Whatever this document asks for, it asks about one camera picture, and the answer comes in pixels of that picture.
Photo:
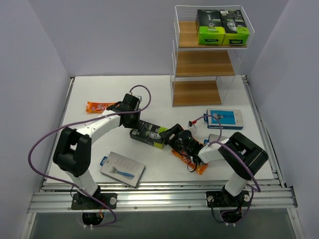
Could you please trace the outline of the tall green black razor box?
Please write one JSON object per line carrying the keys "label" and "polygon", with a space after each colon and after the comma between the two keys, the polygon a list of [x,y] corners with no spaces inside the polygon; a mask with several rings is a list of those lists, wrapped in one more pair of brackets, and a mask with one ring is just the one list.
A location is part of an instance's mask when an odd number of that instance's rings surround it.
{"label": "tall green black razor box", "polygon": [[220,10],[221,22],[225,31],[222,45],[244,46],[250,36],[241,10]]}

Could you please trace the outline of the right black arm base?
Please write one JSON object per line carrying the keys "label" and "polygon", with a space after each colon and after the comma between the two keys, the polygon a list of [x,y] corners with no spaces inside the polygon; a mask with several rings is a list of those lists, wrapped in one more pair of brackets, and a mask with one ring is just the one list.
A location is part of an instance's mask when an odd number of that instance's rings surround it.
{"label": "right black arm base", "polygon": [[242,191],[237,196],[232,196],[227,191],[206,191],[207,206],[214,208],[247,207],[250,201],[248,191]]}

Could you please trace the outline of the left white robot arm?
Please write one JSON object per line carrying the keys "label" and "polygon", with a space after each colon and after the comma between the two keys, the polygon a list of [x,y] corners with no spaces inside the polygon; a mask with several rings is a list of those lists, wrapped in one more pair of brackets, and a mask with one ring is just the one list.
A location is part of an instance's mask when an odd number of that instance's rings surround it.
{"label": "left white robot arm", "polygon": [[110,130],[123,126],[136,128],[139,124],[141,96],[132,93],[125,94],[120,102],[107,107],[101,114],[101,119],[85,123],[79,128],[66,127],[60,137],[53,155],[53,162],[79,186],[83,195],[83,204],[89,209],[100,205],[101,197],[98,185],[89,171],[91,163],[92,144]]}

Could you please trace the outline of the black green razor pack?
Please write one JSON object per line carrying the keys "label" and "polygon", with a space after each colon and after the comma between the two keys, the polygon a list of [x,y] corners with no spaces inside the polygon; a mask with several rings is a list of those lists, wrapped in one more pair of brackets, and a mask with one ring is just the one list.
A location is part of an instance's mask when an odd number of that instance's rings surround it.
{"label": "black green razor pack", "polygon": [[195,24],[199,45],[222,44],[225,30],[218,10],[198,9]]}

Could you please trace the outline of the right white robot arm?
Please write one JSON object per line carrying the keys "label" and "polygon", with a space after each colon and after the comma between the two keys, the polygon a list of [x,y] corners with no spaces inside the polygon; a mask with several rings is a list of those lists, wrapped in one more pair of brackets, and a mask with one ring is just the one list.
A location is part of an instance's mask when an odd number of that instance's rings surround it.
{"label": "right white robot arm", "polygon": [[249,181],[256,181],[256,173],[269,159],[265,150],[240,132],[223,141],[212,141],[205,145],[198,142],[189,129],[183,129],[179,124],[160,132],[159,136],[187,163],[194,164],[195,169],[213,161],[226,161],[234,173],[223,187],[221,199],[229,206],[239,200],[239,194]]}

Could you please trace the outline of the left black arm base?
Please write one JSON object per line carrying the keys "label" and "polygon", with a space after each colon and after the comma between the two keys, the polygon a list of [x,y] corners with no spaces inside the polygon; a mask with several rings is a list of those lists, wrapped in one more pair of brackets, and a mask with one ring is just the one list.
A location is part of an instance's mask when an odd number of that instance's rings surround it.
{"label": "left black arm base", "polygon": [[[115,209],[117,207],[117,197],[118,195],[116,193],[101,193],[98,195],[97,198],[103,204],[107,205],[110,209]],[[73,195],[71,204],[72,210],[98,210],[105,208],[105,206],[101,205],[96,200],[84,196],[81,193],[75,193]]]}

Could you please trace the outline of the small black green razor box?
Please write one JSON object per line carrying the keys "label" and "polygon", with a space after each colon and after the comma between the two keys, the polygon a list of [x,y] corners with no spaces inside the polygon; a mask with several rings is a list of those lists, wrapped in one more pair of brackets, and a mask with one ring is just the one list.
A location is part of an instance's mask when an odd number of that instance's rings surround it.
{"label": "small black green razor box", "polygon": [[165,127],[140,120],[138,128],[130,131],[130,138],[163,149],[164,140],[161,138],[160,133],[166,130],[167,128]]}

